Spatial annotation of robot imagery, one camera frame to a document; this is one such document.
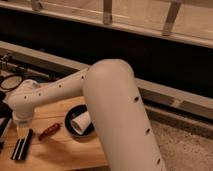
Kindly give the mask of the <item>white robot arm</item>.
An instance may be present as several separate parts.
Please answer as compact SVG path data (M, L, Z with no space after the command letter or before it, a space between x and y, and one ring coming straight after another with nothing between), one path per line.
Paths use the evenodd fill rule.
M82 96L111 171L167 171L131 66L105 59L46 86L24 81L8 98L18 126L34 108Z

